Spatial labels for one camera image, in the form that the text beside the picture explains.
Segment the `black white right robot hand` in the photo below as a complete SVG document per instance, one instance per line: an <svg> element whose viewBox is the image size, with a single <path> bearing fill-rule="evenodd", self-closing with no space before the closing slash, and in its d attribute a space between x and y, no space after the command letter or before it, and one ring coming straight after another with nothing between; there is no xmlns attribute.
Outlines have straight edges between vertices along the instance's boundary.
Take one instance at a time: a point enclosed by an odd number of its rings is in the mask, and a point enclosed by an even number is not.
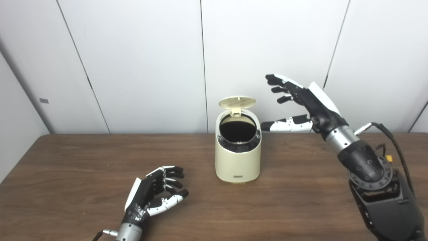
<svg viewBox="0 0 428 241"><path fill-rule="evenodd" d="M291 116L271 122L262 122L261 130L266 132L294 132L313 130L326 139L334 129L349 124L327 94L312 82L305 88L292 79L279 75L267 74L267 83L272 86L273 93L284 93L277 99L279 104L295 102L303 106L308 114Z"/></svg>

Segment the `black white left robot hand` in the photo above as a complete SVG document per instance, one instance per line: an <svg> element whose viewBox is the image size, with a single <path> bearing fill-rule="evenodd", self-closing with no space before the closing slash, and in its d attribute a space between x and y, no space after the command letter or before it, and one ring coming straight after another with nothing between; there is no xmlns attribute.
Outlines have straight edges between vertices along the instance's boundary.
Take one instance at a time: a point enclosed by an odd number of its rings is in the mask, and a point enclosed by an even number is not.
<svg viewBox="0 0 428 241"><path fill-rule="evenodd" d="M185 177L178 166L161 166L144 179L137 177L124 206L122 223L144 227L148 220L179 204L189 191L178 179Z"/></svg>

